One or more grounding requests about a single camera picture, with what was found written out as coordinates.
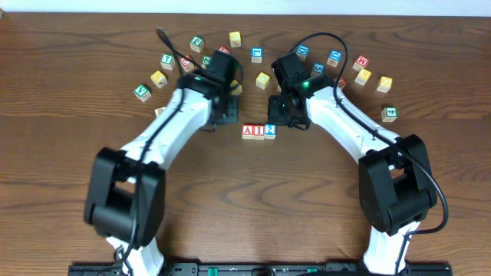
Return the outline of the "green J wooden block top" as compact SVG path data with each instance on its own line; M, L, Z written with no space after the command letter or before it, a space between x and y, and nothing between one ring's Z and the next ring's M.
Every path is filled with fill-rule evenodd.
M200 53L204 49L205 41L202 37L196 35L189 42L189 46L193 51Z

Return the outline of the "plain K pineapple wooden block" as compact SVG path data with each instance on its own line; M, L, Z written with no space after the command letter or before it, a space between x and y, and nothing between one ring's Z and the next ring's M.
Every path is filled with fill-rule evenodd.
M159 107L154 110L156 117L158 117L166 108L165 107Z

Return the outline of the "yellow G wooden block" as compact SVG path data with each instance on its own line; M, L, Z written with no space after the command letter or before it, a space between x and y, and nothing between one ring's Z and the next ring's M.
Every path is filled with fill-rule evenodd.
M387 93L392 87L393 79L391 77L381 76L377 83L377 91Z

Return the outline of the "blue D wooden block right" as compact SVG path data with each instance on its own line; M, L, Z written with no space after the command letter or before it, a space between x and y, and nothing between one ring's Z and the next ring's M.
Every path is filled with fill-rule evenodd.
M341 58L342 58L342 53L340 51L331 50L331 52L328 56L327 65L332 66L332 67L337 67Z

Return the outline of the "blue 2 wooden block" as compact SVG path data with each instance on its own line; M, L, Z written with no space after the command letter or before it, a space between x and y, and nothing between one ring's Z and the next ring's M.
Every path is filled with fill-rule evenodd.
M277 133L276 125L275 124L266 124L266 125L264 125L264 128L265 128L264 137L266 139L270 139L270 140L275 139L276 133Z

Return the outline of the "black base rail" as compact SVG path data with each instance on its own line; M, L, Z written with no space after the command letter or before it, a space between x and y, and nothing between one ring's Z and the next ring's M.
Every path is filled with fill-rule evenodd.
M330 261L325 264L197 264L166 263L161 276L296 276L296 275L369 275L362 262ZM404 276L453 276L448 264L407 264Z

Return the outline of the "blue d wooden block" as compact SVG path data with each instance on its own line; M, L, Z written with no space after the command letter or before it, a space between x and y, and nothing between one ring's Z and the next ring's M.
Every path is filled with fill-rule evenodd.
M303 44L300 44L297 47L296 54L297 54L298 58L300 59L300 61L306 60L306 57L308 56L309 50L310 50L310 47L305 46Z
M342 53L340 51L331 50L331 52L328 56L327 65L332 66L332 67L337 67L341 58L342 58Z

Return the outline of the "red M wooden block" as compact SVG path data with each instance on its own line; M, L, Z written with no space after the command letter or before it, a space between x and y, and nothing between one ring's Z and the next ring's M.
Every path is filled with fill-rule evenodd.
M353 63L352 68L356 71L360 71L361 69L366 68L369 62L370 60L367 57L359 55Z

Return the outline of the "green 7 wooden block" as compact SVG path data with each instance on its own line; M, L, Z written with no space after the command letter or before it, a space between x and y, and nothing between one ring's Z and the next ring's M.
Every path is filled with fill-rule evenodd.
M173 55L164 54L161 57L160 64L162 69L172 71L175 67L176 61Z

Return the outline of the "yellow wooden block left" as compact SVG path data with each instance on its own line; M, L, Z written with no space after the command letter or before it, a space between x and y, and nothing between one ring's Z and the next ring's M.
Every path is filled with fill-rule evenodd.
M153 74L150 75L150 79L152 80L153 84L159 89L163 88L168 83L166 75L162 71L155 71Z

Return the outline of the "red A wooden block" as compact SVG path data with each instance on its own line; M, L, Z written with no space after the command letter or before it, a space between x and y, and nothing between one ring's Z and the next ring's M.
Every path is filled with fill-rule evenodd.
M254 137L254 126L249 124L242 125L242 138L244 140L252 140Z

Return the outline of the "red I wooden block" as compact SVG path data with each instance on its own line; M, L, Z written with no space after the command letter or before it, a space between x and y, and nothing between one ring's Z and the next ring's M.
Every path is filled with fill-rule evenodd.
M264 125L254 125L253 126L253 139L254 140L265 139L265 126Z

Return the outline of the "yellow X wooden block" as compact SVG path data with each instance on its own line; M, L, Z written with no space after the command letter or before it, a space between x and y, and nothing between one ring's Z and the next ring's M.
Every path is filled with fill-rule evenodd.
M371 77L371 72L365 68L361 68L354 82L356 84L360 84L361 86L364 86L368 82L370 77Z

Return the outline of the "green 4 wooden block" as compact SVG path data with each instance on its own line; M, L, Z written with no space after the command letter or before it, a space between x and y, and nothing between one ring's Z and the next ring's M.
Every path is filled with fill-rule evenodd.
M398 118L398 109L396 107L385 107L381 111L383 122L394 122Z

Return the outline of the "blue L wooden block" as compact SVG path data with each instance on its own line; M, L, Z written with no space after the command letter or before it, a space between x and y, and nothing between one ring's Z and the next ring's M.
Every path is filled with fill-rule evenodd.
M262 63L263 49L262 48L252 48L251 49L251 61L252 63Z

